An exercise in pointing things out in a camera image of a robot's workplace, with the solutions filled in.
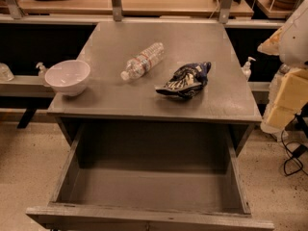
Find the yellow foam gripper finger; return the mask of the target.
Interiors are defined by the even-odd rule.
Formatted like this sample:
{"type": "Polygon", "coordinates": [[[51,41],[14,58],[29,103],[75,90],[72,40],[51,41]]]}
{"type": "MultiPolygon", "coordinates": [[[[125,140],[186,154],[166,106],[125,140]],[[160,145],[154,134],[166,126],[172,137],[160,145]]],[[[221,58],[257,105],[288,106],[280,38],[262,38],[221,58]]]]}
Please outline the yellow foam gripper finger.
{"type": "Polygon", "coordinates": [[[257,51],[267,55],[278,56],[281,33],[282,29],[277,29],[268,39],[257,47],[257,51]]]}
{"type": "Polygon", "coordinates": [[[266,124],[283,130],[308,103],[308,70],[296,68],[282,77],[266,124]]]}

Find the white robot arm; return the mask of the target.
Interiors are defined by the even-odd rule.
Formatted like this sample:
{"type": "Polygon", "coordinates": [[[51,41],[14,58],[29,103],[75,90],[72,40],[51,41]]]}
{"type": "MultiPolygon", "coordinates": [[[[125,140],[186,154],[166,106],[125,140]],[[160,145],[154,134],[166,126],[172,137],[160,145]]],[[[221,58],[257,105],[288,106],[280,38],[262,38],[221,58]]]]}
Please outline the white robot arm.
{"type": "Polygon", "coordinates": [[[269,104],[261,129],[281,132],[308,103],[308,0],[304,0],[257,50],[282,62],[269,86],[269,104]]]}

